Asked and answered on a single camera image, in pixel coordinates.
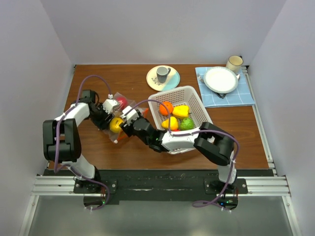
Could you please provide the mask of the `clear zip top bag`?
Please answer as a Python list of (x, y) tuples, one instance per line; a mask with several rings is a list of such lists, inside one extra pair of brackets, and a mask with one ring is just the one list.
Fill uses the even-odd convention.
[(127, 137), (120, 128), (120, 124), (124, 122), (122, 119), (123, 110), (125, 108), (132, 108), (136, 105), (136, 102), (117, 92), (113, 95), (112, 99), (109, 99), (109, 102), (107, 99), (102, 105), (106, 112), (111, 108), (110, 113), (113, 115), (113, 118), (110, 118), (109, 127), (104, 130), (104, 133), (108, 134), (110, 140), (117, 144), (118, 141)]

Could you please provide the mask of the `yellow fake lemon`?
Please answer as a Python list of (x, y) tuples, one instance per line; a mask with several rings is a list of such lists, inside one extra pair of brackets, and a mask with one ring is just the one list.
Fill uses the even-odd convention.
[(120, 117), (114, 117), (109, 124), (109, 129), (113, 133), (120, 133), (122, 131), (120, 125), (123, 123), (123, 120)]

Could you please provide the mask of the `green fake custard apple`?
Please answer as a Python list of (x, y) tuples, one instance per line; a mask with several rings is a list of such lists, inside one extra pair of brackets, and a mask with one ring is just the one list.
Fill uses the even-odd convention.
[(193, 120), (189, 117), (182, 119), (181, 124), (180, 124), (180, 130), (185, 131), (185, 130), (192, 130), (192, 129), (194, 129)]

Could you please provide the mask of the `orange fake orange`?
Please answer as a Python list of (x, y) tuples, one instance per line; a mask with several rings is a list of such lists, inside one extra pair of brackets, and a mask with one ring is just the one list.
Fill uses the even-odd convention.
[(165, 101), (159, 106), (159, 112), (163, 116), (168, 116), (173, 112), (173, 105), (169, 101)]

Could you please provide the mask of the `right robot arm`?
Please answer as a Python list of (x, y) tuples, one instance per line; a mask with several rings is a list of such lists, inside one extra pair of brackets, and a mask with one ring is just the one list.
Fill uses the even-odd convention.
[(218, 166), (219, 187), (224, 193), (231, 193), (236, 187), (237, 171), (235, 159), (240, 145), (234, 136), (209, 122), (191, 131), (155, 129), (143, 117), (120, 124), (127, 136), (138, 137), (145, 145), (156, 152), (175, 152), (196, 149), (210, 162)]

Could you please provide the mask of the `yellow fake bell pepper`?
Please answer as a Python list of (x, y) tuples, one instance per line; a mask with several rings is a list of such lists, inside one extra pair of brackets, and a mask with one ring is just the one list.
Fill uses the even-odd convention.
[(172, 115), (179, 119), (189, 117), (189, 106), (188, 105), (175, 106), (173, 108)]

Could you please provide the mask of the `yellow fake fruit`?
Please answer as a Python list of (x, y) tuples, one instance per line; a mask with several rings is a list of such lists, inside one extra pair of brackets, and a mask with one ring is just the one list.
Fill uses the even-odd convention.
[(178, 120), (175, 117), (170, 117), (161, 123), (162, 128), (169, 129), (171, 131), (175, 131), (179, 129)]

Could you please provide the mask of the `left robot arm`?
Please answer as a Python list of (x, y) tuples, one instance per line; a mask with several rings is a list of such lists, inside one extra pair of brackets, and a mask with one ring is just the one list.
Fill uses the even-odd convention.
[(43, 153), (48, 161), (54, 162), (54, 173), (62, 168), (72, 171), (79, 181), (85, 181), (85, 188), (91, 193), (98, 192), (102, 181), (97, 168), (90, 164), (82, 154), (78, 126), (89, 119), (98, 130), (109, 130), (114, 118), (113, 109), (118, 102), (113, 94), (103, 103), (93, 90), (85, 90), (79, 98), (61, 116), (43, 122)]

